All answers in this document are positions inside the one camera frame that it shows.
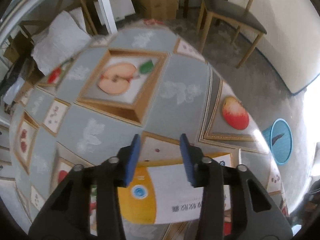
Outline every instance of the wooden chair leg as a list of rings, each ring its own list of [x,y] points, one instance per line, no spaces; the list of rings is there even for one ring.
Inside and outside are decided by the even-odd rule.
[[[235,34],[235,36],[233,37],[233,39],[231,41],[231,44],[233,44],[235,42],[236,38],[238,37],[238,35],[240,33],[240,30],[241,30],[241,27],[239,25],[238,28],[237,28],[236,34]]]
[[[207,18],[205,19],[205,24],[204,24],[204,28],[203,28],[203,33],[202,33],[202,37],[201,37],[201,41],[200,41],[200,47],[199,47],[199,52],[202,53],[203,48],[204,48],[204,44],[205,44],[205,40],[207,39],[207,35],[210,29],[210,24],[212,21],[212,12],[207,12]]]
[[[207,11],[206,10],[204,10],[204,12],[203,12],[203,16],[202,16],[202,22],[201,22],[201,25],[200,25],[200,30],[202,30],[203,29],[203,27],[204,27],[204,24],[205,24],[205,19],[207,18]]]
[[[262,38],[263,33],[259,33],[257,38],[254,40],[252,43],[251,47],[248,49],[247,53],[244,55],[244,57],[240,60],[239,64],[237,65],[236,68],[240,68],[243,63],[248,59],[248,57],[251,55],[251,53],[254,51],[255,47],[257,46],[258,42]]]
[[[184,18],[188,17],[188,9],[189,9],[189,0],[184,0],[184,5],[183,5],[183,17]]]
[[[204,0],[202,0],[201,7],[200,7],[199,18],[198,18],[198,23],[197,23],[196,34],[199,34],[199,31],[200,31],[200,26],[201,26],[201,22],[202,22],[204,9],[205,9]]]

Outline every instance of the red apple painting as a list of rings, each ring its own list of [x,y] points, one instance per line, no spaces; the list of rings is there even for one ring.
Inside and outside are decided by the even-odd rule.
[[[59,67],[55,68],[48,77],[48,84],[56,84],[59,80],[61,74],[61,69]]]
[[[121,95],[129,89],[136,71],[131,63],[114,64],[100,76],[98,87],[109,95]]]
[[[222,116],[228,125],[244,130],[249,125],[249,114],[234,97],[226,97],[222,105]]]
[[[58,184],[68,175],[67,171],[61,170],[58,175]]]

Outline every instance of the red fruit painting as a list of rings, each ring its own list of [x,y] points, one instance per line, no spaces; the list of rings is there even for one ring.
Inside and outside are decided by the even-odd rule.
[[[59,176],[58,176],[58,183],[60,183],[61,181],[63,181],[63,179],[68,175],[68,172],[62,170],[59,172]]]
[[[27,151],[27,144],[24,141],[20,142],[20,147],[23,153]]]
[[[48,84],[54,83],[55,80],[60,76],[60,74],[61,74],[61,69],[59,67],[54,69],[48,77]]]
[[[27,130],[23,129],[22,132],[21,132],[20,139],[25,139],[26,137],[27,137]]]
[[[89,206],[90,215],[92,214],[92,210],[94,210],[94,209],[97,209],[97,203],[96,202],[90,203],[90,206]]]
[[[228,125],[244,130],[249,125],[249,114],[234,97],[226,97],[222,105],[222,116]]]

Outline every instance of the white pillow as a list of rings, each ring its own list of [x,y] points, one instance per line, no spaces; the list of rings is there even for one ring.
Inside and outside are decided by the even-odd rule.
[[[37,43],[31,53],[39,70],[48,75],[54,68],[81,51],[90,41],[71,15],[63,11],[50,24],[48,34]]]

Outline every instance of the black chair seat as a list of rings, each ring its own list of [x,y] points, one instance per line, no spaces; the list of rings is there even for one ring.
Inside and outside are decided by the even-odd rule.
[[[264,34],[267,34],[266,29],[256,19],[256,17],[239,5],[225,0],[204,0],[204,4],[209,12],[231,18],[237,22],[243,23]]]

